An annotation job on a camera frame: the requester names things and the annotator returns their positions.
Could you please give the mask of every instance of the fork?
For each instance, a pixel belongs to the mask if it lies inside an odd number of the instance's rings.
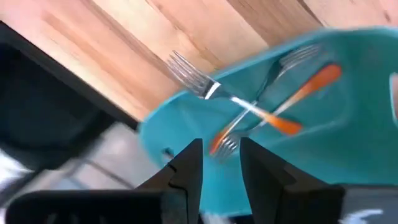
[[[341,75],[341,67],[337,64],[329,64],[323,67],[318,71],[314,76],[312,76],[299,90],[297,90],[291,97],[289,97],[286,101],[284,101],[274,112],[275,115],[280,114],[285,111],[287,108],[300,101],[301,99],[307,97],[311,93],[316,92],[317,90],[327,86],[334,81],[336,81]],[[221,141],[221,144],[217,151],[213,151],[212,154],[215,154],[216,157],[224,160],[229,155],[236,150],[239,146],[239,142],[241,138],[249,136],[255,130],[264,126],[267,122],[261,121],[253,128],[249,129],[241,129],[235,130],[228,134],[228,136],[224,138],[216,137],[215,141]]]
[[[270,82],[267,82],[266,85],[271,85],[275,80],[281,77],[286,71],[294,68],[296,65],[301,62],[308,60],[319,54],[321,51],[321,45],[312,44],[301,47],[299,49],[292,50],[286,53],[283,57],[276,60],[272,63],[267,76],[270,77]],[[256,105],[258,101],[261,101],[261,98],[265,94],[261,94],[258,96],[258,100],[253,101],[252,104]],[[233,119],[228,125],[223,128],[219,134],[216,135],[214,140],[212,140],[210,145],[210,154],[214,154],[219,148],[228,149],[230,147],[237,147],[237,142],[239,142],[239,136],[236,137],[234,134],[237,131],[229,134],[236,125],[247,115],[249,111],[244,110],[241,114],[239,114],[235,119]]]
[[[172,75],[197,97],[204,100],[227,98],[239,106],[242,106],[243,108],[256,114],[263,120],[266,120],[268,123],[285,134],[296,134],[302,129],[301,124],[279,118],[263,109],[258,108],[257,106],[253,106],[249,102],[242,100],[237,96],[232,95],[221,86],[221,83],[196,69],[179,53],[176,51],[173,51],[173,53],[174,55],[171,55],[171,59],[167,61],[168,68],[172,72]]]

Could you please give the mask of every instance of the black chair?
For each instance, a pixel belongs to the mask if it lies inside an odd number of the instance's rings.
[[[56,169],[113,122],[33,60],[2,43],[0,71],[0,149],[29,169]]]

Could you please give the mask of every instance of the wooden tabletop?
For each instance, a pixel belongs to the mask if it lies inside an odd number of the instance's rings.
[[[0,0],[0,20],[142,120],[179,89],[172,50],[210,72],[322,26],[396,26],[398,2]]]

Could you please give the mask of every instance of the teal plastic plate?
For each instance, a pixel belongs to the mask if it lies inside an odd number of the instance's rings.
[[[328,183],[398,184],[398,129],[392,105],[391,76],[398,72],[398,31],[388,28],[320,30],[267,50],[220,71],[216,78],[245,98],[256,97],[264,76],[282,54],[319,43],[327,54],[286,73],[266,92],[260,106],[273,110],[322,65],[338,63],[340,79],[293,105],[283,118],[304,125],[285,136],[267,125],[250,138],[298,168]],[[195,138],[205,147],[242,109],[224,99],[201,100],[183,91],[164,102],[140,126],[145,150],[163,167],[162,150],[178,154]],[[258,122],[249,115],[241,128]],[[239,153],[220,164],[204,150],[200,208],[221,215],[251,213]]]

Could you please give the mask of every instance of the black object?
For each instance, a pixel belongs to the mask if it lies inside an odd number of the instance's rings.
[[[136,190],[27,194],[6,223],[196,223],[202,159],[196,139]],[[396,186],[328,185],[248,138],[241,166],[255,223],[396,222]]]
[[[137,128],[137,121],[2,22],[0,71],[0,148],[29,169],[58,168],[115,120]]]
[[[30,193],[10,204],[6,223],[196,224],[202,165],[202,141],[196,139],[135,190]]]

